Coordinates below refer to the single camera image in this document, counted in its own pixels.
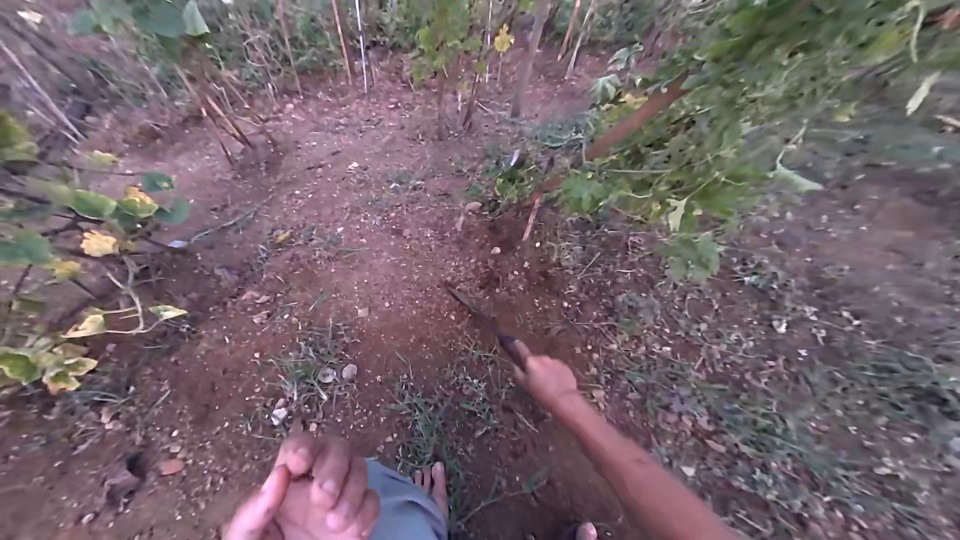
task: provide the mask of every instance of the small stone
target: small stone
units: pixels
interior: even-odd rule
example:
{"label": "small stone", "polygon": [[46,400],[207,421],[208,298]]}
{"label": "small stone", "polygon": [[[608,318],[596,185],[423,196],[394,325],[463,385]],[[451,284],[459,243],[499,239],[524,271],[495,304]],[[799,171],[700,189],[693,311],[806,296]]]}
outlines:
{"label": "small stone", "polygon": [[357,365],[356,365],[356,364],[347,364],[346,366],[344,366],[344,371],[341,372],[340,375],[341,375],[341,377],[343,377],[344,380],[347,381],[347,382],[350,382],[351,380],[356,379],[356,378],[357,378]]}

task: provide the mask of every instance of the yellow leaf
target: yellow leaf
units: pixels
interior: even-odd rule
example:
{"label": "yellow leaf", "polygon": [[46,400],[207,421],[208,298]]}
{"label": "yellow leaf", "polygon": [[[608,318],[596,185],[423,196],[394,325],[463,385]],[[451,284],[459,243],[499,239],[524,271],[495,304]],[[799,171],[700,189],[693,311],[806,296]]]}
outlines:
{"label": "yellow leaf", "polygon": [[87,255],[103,257],[117,252],[117,239],[99,231],[87,231],[80,247]]}
{"label": "yellow leaf", "polygon": [[174,306],[153,306],[150,308],[150,312],[159,317],[161,321],[187,314],[186,309]]}
{"label": "yellow leaf", "polygon": [[57,259],[45,265],[45,267],[47,270],[53,271],[54,278],[58,280],[76,278],[83,271],[83,267],[76,260]]}
{"label": "yellow leaf", "polygon": [[94,314],[87,315],[86,318],[73,326],[70,330],[66,331],[64,337],[70,339],[71,337],[86,337],[88,335],[96,335],[98,333],[104,333],[107,331],[107,319],[103,315]]}
{"label": "yellow leaf", "polygon": [[513,44],[514,37],[510,35],[507,25],[503,25],[503,28],[500,29],[500,32],[498,32],[496,37],[493,39],[493,48],[499,53],[505,53]]}
{"label": "yellow leaf", "polygon": [[50,390],[50,393],[54,395],[63,390],[70,391],[80,388],[80,381],[66,371],[48,371],[43,376],[43,383],[47,385],[47,390]]}
{"label": "yellow leaf", "polygon": [[114,163],[119,161],[119,159],[113,154],[109,154],[107,152],[101,152],[99,150],[94,150],[93,152],[90,152],[86,156],[86,158],[90,160],[91,163],[95,165],[101,165],[104,167],[113,165]]}
{"label": "yellow leaf", "polygon": [[117,206],[124,212],[140,219],[154,215],[156,209],[160,208],[150,195],[147,195],[135,185],[127,186],[124,191],[124,199]]}
{"label": "yellow leaf", "polygon": [[634,94],[623,94],[623,103],[626,103],[630,107],[637,108],[647,102],[647,96],[636,97]]}

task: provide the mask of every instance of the dead leaf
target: dead leaf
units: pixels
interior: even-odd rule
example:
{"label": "dead leaf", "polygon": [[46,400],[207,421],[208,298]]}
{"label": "dead leaf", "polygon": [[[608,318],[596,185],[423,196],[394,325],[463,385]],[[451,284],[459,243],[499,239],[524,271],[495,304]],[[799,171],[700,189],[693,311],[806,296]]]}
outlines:
{"label": "dead leaf", "polygon": [[182,459],[164,459],[160,461],[156,468],[160,472],[162,477],[168,477],[170,475],[175,475],[176,473],[183,470],[183,467],[186,466],[186,463],[183,463]]}
{"label": "dead leaf", "polygon": [[356,364],[347,364],[344,366],[344,371],[340,374],[347,382],[356,379],[357,377],[357,365]]}
{"label": "dead leaf", "polygon": [[707,439],[707,440],[704,441],[704,442],[706,442],[706,443],[707,443],[707,446],[709,446],[710,449],[713,450],[714,452],[717,452],[717,453],[719,453],[719,454],[726,454],[726,453],[727,453],[727,447],[725,447],[724,445],[722,445],[722,444],[720,444],[720,443],[718,443],[718,442],[716,442],[716,441],[712,441],[712,440],[710,440],[710,439]]}
{"label": "dead leaf", "polygon": [[600,410],[607,408],[607,392],[603,390],[593,390],[590,392],[590,395],[593,396],[593,399],[596,400],[597,406],[600,407]]}
{"label": "dead leaf", "polygon": [[330,384],[334,379],[337,378],[337,372],[333,371],[333,368],[325,367],[324,369],[320,370],[317,378],[320,379],[320,382],[323,384]]}

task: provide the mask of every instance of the yellowing leaf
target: yellowing leaf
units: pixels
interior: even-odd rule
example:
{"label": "yellowing leaf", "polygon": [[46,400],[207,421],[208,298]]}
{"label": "yellowing leaf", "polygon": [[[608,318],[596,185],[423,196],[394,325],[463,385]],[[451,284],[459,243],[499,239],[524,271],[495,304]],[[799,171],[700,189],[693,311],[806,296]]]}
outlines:
{"label": "yellowing leaf", "polygon": [[626,93],[623,94],[623,103],[626,103],[630,107],[637,108],[647,102],[647,96],[636,97],[634,94]]}
{"label": "yellowing leaf", "polygon": [[66,331],[61,337],[70,339],[72,337],[86,337],[96,335],[107,331],[107,319],[101,314],[87,315],[86,318]]}
{"label": "yellowing leaf", "polygon": [[150,308],[150,312],[159,317],[161,321],[187,314],[185,309],[174,306],[153,306]]}
{"label": "yellowing leaf", "polygon": [[689,199],[683,199],[678,201],[676,199],[667,199],[667,203],[670,203],[670,206],[673,207],[670,210],[670,213],[666,216],[666,222],[670,225],[670,231],[674,233],[680,229],[680,222],[684,219],[684,212],[686,211],[686,201]]}
{"label": "yellowing leaf", "polygon": [[63,364],[63,371],[70,375],[83,375],[97,367],[97,360],[93,358],[71,358]]}
{"label": "yellowing leaf", "polygon": [[117,203],[117,207],[134,217],[145,218],[154,215],[160,206],[135,185],[128,185],[124,192],[124,199]]}
{"label": "yellowing leaf", "polygon": [[63,390],[70,391],[80,388],[80,381],[66,371],[47,372],[43,376],[43,383],[51,394],[57,395]]}
{"label": "yellowing leaf", "polygon": [[104,257],[117,252],[117,239],[99,231],[87,231],[80,247],[91,257]]}
{"label": "yellowing leaf", "polygon": [[76,260],[57,259],[44,266],[47,270],[54,273],[54,278],[58,280],[69,280],[80,276],[83,267]]}
{"label": "yellowing leaf", "polygon": [[499,53],[507,52],[511,45],[514,44],[515,38],[510,35],[507,25],[503,25],[503,28],[500,29],[500,32],[496,34],[496,37],[493,39],[493,48]]}
{"label": "yellowing leaf", "polygon": [[109,167],[119,161],[119,159],[113,154],[101,152],[99,150],[94,150],[93,152],[87,154],[86,159],[94,165],[100,165],[102,167]]}

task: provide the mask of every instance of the tree trunk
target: tree trunk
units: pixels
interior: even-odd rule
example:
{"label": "tree trunk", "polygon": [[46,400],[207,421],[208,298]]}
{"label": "tree trunk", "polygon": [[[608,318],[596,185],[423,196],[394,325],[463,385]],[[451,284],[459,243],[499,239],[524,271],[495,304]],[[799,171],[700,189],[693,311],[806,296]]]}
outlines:
{"label": "tree trunk", "polygon": [[510,117],[518,118],[523,110],[523,94],[530,85],[530,76],[534,70],[534,60],[537,58],[537,47],[540,46],[540,35],[543,34],[543,24],[546,23],[546,16],[550,12],[550,0],[537,0],[537,18],[534,19],[534,31],[530,35],[530,45],[527,47],[527,55],[523,59],[523,65],[520,67],[519,77],[516,78],[516,89],[514,90],[514,100],[510,104]]}

